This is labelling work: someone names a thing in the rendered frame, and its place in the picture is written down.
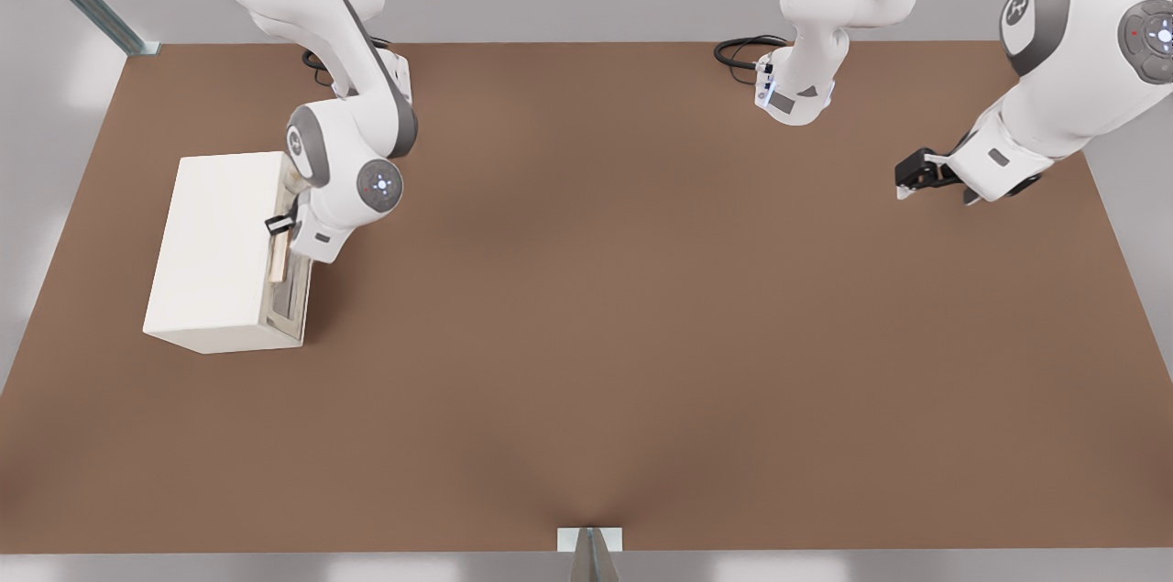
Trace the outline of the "oven door with glass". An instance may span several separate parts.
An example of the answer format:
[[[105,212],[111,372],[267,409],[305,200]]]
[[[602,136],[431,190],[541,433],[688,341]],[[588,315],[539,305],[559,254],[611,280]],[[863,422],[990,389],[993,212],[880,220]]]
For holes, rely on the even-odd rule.
[[[312,262],[291,251],[289,239],[289,277],[282,284],[265,280],[262,295],[262,348],[301,346],[311,280]]]

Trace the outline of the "white oven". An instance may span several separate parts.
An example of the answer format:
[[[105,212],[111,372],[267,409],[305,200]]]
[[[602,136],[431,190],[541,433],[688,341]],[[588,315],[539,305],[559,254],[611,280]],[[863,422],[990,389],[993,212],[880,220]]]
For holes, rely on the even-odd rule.
[[[201,354],[262,348],[265,219],[296,202],[280,151],[185,157],[172,196],[143,331]]]

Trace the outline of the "silver frame post with foot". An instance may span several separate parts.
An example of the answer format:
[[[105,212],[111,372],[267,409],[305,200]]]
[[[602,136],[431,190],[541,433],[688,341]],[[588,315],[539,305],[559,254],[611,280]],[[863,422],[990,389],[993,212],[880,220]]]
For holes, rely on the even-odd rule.
[[[560,527],[558,553],[571,553],[569,582],[621,582],[612,554],[623,550],[621,527]]]

